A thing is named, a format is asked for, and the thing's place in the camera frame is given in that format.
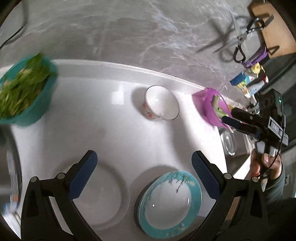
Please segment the person's right hand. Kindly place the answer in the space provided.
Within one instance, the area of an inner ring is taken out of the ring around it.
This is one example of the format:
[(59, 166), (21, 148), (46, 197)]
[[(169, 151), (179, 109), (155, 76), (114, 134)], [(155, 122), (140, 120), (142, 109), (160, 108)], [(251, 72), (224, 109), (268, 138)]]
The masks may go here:
[(270, 180), (276, 180), (282, 173), (282, 161), (280, 154), (278, 154), (275, 158), (265, 153), (261, 156), (261, 161), (259, 163), (257, 158), (257, 151), (256, 149), (253, 149), (251, 153), (250, 170), (247, 174), (247, 177), (251, 178), (253, 176), (259, 176), (261, 173), (260, 170), (262, 165), (266, 168), (269, 168)]

